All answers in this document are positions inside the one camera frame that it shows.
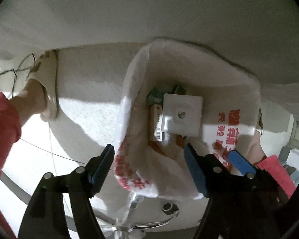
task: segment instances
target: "white surface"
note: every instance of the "white surface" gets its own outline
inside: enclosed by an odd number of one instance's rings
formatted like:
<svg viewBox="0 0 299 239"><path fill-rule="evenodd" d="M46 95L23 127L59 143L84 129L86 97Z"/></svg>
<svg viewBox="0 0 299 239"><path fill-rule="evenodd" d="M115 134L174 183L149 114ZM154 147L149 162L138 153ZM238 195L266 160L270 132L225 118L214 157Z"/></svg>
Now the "white surface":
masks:
<svg viewBox="0 0 299 239"><path fill-rule="evenodd" d="M32 195L46 172L55 175L52 154L19 140L10 151L3 171L24 191Z"/></svg>
<svg viewBox="0 0 299 239"><path fill-rule="evenodd" d="M289 156L287 158L287 164L289 166L295 167L299 171L299 150L292 149L290 150Z"/></svg>
<svg viewBox="0 0 299 239"><path fill-rule="evenodd" d="M294 123L293 116L277 103L262 98L263 133L260 145L266 156L279 156L289 142Z"/></svg>
<svg viewBox="0 0 299 239"><path fill-rule="evenodd" d="M43 150L51 152L49 124L39 114L33 115L22 127L21 139Z"/></svg>
<svg viewBox="0 0 299 239"><path fill-rule="evenodd" d="M16 236L26 208L27 205L0 181L0 210Z"/></svg>
<svg viewBox="0 0 299 239"><path fill-rule="evenodd" d="M198 137L202 108L202 97L165 93L162 131Z"/></svg>

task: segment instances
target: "white plastic bag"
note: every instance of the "white plastic bag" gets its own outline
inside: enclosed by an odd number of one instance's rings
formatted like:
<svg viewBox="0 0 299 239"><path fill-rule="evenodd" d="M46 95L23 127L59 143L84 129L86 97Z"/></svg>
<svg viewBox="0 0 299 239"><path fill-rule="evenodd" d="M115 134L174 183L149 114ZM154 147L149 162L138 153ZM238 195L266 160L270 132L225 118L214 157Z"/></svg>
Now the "white plastic bag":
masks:
<svg viewBox="0 0 299 239"><path fill-rule="evenodd" d="M183 149L172 145L166 157L148 145L146 96L162 83L182 85L203 97L200 134L189 142L199 155L221 156L226 142L227 150L236 147L246 155L261 103L259 82L201 47L170 40L152 42L131 61L114 145L116 178L125 189L146 197L199 199L203 195L194 185Z"/></svg>

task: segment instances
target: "floor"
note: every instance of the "floor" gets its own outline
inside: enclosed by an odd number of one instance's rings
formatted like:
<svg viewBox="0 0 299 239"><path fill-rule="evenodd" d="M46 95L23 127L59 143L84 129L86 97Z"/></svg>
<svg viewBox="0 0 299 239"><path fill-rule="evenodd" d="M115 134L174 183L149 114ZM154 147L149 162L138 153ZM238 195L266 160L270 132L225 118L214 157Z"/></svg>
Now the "floor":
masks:
<svg viewBox="0 0 299 239"><path fill-rule="evenodd" d="M129 62L140 47L138 43L118 43L59 51L59 115L50 124L34 115L23 127L21 139L13 145L3 169L17 185L32 194L44 173L68 174L98 156L106 144L113 143L122 83ZM18 76L16 90L22 87L25 76L24 73ZM0 79L0 88L6 94L11 91L12 80L13 74ZM278 155L289 140L293 118L270 101L263 101L262 112L265 129L262 147L267 155ZM96 196L91 200L92 206L116 218L128 192L118 185L111 170ZM197 226L207 201L177 202L179 217L155 231ZM66 215L72 216L67 195L64 195L64 207ZM166 216L161 207L160 199L145 199L135 220L163 220Z"/></svg>

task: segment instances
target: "round hole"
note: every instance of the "round hole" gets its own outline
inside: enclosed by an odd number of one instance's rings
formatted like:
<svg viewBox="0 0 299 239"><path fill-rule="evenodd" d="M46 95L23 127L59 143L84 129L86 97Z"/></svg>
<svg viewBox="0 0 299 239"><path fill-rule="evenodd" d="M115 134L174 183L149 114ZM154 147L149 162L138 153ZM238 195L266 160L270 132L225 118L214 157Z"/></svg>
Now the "round hole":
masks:
<svg viewBox="0 0 299 239"><path fill-rule="evenodd" d="M163 210L164 210L164 211L170 210L171 207L172 207L172 204L171 204L171 203L166 203L166 204L164 204L164 206L163 206Z"/></svg>
<svg viewBox="0 0 299 239"><path fill-rule="evenodd" d="M183 118L185 118L186 113L185 113L185 112L178 112L177 116L178 116L180 119L183 119Z"/></svg>

